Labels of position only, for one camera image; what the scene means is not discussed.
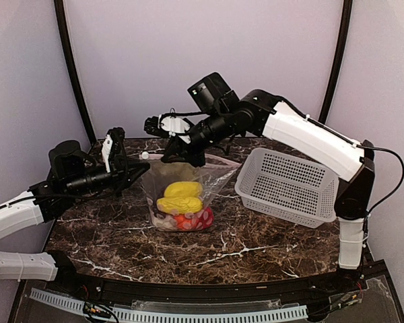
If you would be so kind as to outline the white toy cauliflower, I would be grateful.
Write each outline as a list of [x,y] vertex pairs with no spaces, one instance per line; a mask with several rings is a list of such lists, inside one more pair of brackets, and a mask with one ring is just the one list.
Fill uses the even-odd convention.
[[150,213],[151,224],[160,231],[177,231],[177,221],[172,215],[163,213]]

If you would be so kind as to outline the yellow toy mango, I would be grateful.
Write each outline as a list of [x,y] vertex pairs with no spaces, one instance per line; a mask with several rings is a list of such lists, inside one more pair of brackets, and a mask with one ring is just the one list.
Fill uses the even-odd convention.
[[199,197],[202,192],[203,186],[199,182],[181,181],[168,185],[164,197]]

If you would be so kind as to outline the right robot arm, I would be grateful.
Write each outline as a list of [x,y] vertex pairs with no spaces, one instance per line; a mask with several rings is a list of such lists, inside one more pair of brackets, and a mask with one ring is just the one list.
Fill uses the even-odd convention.
[[362,250],[372,187],[375,180],[374,153],[369,141],[349,139],[299,111],[287,99],[255,89],[239,98],[222,76],[214,72],[188,90],[206,119],[189,124],[184,113],[160,115],[157,124],[169,135],[162,161],[187,162],[199,167],[204,152],[227,137],[251,133],[279,141],[316,160],[340,180],[334,204],[340,222],[339,267],[330,286],[344,292],[356,281],[355,270]]

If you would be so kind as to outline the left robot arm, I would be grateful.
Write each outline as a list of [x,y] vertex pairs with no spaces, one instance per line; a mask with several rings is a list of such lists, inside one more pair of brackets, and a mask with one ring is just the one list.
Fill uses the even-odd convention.
[[[0,205],[0,239],[62,216],[79,202],[120,195],[149,170],[147,162],[125,154],[122,139],[107,137],[102,164],[81,150],[78,141],[58,144],[48,154],[50,173],[14,199]],[[0,252],[0,280],[55,281],[67,293],[77,293],[81,277],[61,251],[24,254]]]

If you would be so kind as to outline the yellow toy corn cob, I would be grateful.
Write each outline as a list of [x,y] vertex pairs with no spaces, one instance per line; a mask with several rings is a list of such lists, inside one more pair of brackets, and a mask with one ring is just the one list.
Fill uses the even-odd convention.
[[176,215],[197,213],[203,209],[203,202],[198,197],[164,197],[156,202],[159,211]]

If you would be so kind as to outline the red toy bell pepper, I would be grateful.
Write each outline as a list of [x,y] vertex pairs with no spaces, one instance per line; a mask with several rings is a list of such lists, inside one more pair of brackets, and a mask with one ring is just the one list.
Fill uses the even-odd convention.
[[192,220],[194,230],[202,230],[210,227],[213,224],[214,216],[210,207],[198,212]]

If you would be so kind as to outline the clear zip top bag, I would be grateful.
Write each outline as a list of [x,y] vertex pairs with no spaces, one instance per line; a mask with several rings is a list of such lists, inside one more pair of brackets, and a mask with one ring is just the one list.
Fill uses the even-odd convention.
[[166,164],[160,154],[139,155],[149,162],[142,185],[149,208],[149,222],[160,231],[200,231],[214,222],[210,204],[241,166],[240,163],[207,154],[206,164],[193,167],[184,162]]

